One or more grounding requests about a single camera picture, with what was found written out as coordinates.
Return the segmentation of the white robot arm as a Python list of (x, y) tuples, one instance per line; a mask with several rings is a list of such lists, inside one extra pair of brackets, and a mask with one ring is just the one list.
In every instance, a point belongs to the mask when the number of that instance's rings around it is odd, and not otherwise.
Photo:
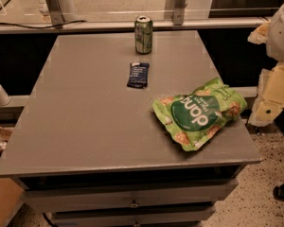
[(257, 87), (257, 98), (248, 123), (256, 127), (271, 124), (284, 109), (284, 4), (269, 22), (255, 29), (248, 41), (266, 43), (267, 55), (277, 61), (272, 70), (263, 69)]

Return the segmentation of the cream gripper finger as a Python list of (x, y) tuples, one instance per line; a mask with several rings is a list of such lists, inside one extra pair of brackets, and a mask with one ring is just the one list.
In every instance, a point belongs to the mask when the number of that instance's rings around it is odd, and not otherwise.
[(284, 110), (284, 62), (273, 69), (263, 69), (257, 87), (257, 98), (248, 123), (256, 127), (272, 124)]
[(252, 44), (265, 44), (268, 38), (268, 29), (270, 22), (264, 22), (250, 33), (247, 41)]

